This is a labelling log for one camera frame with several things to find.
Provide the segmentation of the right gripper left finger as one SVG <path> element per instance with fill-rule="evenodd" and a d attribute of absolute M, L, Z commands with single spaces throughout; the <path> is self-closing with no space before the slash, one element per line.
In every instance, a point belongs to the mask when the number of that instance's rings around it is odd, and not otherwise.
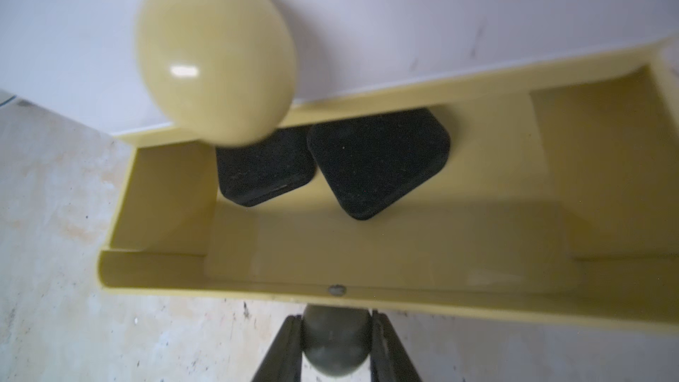
<path fill-rule="evenodd" d="M 302 340 L 302 316 L 288 316 L 251 381 L 300 382 Z"/>

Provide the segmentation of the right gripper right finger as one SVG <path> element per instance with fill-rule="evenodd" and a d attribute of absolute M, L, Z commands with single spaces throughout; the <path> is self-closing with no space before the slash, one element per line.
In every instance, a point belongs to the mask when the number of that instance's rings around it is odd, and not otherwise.
<path fill-rule="evenodd" d="M 394 326 L 385 313 L 371 316 L 370 369 L 372 382 L 421 382 Z"/>

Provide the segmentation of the black brooch box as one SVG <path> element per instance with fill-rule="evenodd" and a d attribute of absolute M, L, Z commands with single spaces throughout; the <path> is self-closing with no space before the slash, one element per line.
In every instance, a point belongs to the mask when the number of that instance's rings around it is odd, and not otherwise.
<path fill-rule="evenodd" d="M 221 194 L 253 207 L 312 181 L 317 165 L 307 146 L 308 132 L 308 126 L 290 127 L 246 147 L 217 148 Z"/>
<path fill-rule="evenodd" d="M 451 149 L 449 132 L 425 108 L 317 124 L 307 143 L 339 206 L 357 220 L 439 173 Z"/>

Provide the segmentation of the yellow bottom drawer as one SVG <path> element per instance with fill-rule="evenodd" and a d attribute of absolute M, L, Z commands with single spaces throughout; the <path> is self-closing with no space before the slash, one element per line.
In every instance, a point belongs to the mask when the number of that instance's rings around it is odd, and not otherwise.
<path fill-rule="evenodd" d="M 368 220 L 318 168 L 253 207 L 217 147 L 137 143 L 98 277 L 140 294 L 678 328 L 678 88 L 663 42 L 304 105 L 282 129 L 425 108 L 443 169 Z"/>

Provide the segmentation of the three-tier drawer cabinet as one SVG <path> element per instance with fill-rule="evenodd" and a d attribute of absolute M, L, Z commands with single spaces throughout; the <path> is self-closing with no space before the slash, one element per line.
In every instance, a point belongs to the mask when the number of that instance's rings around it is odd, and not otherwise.
<path fill-rule="evenodd" d="M 240 146 L 296 104 L 677 33 L 678 0 L 1 0 L 1 89 L 107 134 Z"/>

